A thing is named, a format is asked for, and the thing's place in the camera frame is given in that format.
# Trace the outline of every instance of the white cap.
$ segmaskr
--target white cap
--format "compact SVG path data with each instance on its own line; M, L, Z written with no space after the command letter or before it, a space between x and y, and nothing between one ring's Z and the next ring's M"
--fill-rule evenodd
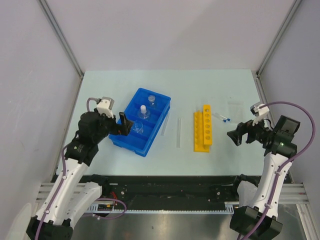
M153 103L156 100L156 97L154 95L148 96L148 100L150 103Z
M146 106L145 105L141 105L140 111L141 111L142 114L145 114L147 112Z

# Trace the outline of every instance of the clear plastic container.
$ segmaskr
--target clear plastic container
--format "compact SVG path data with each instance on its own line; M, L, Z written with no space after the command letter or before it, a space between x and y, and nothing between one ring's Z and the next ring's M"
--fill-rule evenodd
M149 100L150 107L155 108L156 107L156 96L150 95L150 96L148 96L148 100Z
M145 105L141 105L140 110L138 111L138 117L141 119L150 118L150 111L146 108Z
M140 121L135 121L131 127L131 130L135 131L138 134L144 133L144 125Z

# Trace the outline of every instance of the red wire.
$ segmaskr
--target red wire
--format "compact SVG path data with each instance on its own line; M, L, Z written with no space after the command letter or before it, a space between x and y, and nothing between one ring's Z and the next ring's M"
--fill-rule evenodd
M117 195L115 194L114 191L112 191L112 192L110 192L110 193L111 193L111 195L113 196L114 199L118 199L118 198L117 198Z

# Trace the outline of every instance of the metal floor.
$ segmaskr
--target metal floor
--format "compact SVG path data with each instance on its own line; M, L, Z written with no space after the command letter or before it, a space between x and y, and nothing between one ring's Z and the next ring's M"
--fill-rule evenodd
M279 205L282 232L275 240L306 240L297 207ZM115 220L84 217L72 240L236 240L226 214L125 214Z

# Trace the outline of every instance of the cable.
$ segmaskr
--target cable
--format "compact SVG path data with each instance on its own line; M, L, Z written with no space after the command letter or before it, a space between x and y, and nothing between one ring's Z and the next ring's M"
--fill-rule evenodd
M125 214L126 211L127 211L127 205L126 205L123 201L121 201L121 200L119 200L119 199L114 199L114 198L98 198L96 201L114 201L114 202L117 202L117 203L122 204L123 207L124 207L124 210L123 210L123 212L121 212L119 215L117 215L117 216L112 216L112 217L103 217L103 216L98 216L98 215L95 215L95 214L85 214L85 215L83 215L83 217L93 216L93 217L97 217L98 219L113 220L113 219L120 218L120 217L121 217L123 214Z
M271 123L271 120L270 120L270 119L265 118L265 119L263 119L263 120L265 120L265 121L269 122L271 130L273 130L273 129L274 129L274 128L272 127L272 123Z
M64 177L66 176L66 172L67 172L67 166L66 166L66 158L65 158L65 155L64 155L64 152L66 150L66 148L68 147L68 144L66 146L64 146L61 150L61 158L62 158L62 177L61 177L61 180L59 182L59 185L58 187L56 188L54 194L52 195L52 198L51 200L49 201L48 205L46 206L45 210L44 210L44 213L42 215L42 218L39 222L39 225L38 225L38 228L36 229L36 233L35 233L35 240L38 240L39 239L39 234L40 234L40 230L41 230L41 227L42 227L42 224L44 223L44 220L46 218L46 215L47 215L47 211L50 210L50 207L52 205L52 203L54 202L54 200L56 199L57 195L58 195L58 192L60 191L61 187L62 187L62 184L64 183L65 179Z
M87 110L87 112L90 112L90 107L89 107L90 101L95 101L96 103L99 103L99 99L98 98L89 97L88 100L86 101L86 110Z
M277 172L281 172L281 170L290 162L293 162L297 157L301 156L301 154L303 154L309 147L310 145L312 144L312 142L314 141L315 139L315 135L316 135L316 124L315 124L315 121L313 119L313 117L311 116L311 114L306 110L304 109L302 106L299 106L295 103L292 103L292 102L288 102L288 101L274 101L274 102L270 102L270 103L267 103L261 107L259 107L260 109L262 108L265 108L265 107L268 107L268 106L271 106L271 105L276 105L276 104L286 104L286 105L290 105L290 106L294 106L300 110L302 110L307 116L308 118L310 119L310 122L311 122L311 126L312 126L312 134L311 134L311 138L309 140L309 142L307 143L307 145L300 151L298 152L296 155L290 157L287 161L285 161L281 166L279 166ZM271 193L270 193L270 196L269 196L269 199L267 201L267 205L271 205L272 203L272 199L275 195L275 192L276 192L276 188L277 188L277 183L278 183L278 179L279 179L279 175L276 174L275 175L275 178L274 178L274 182L273 182L273 186L272 186L272 189L271 189ZM260 224L263 222L263 220L265 219L268 211L269 211L270 207L269 206L266 206L259 221L255 224L255 226L241 239L241 240L245 240L245 239L248 239L256 230L257 228L260 226Z

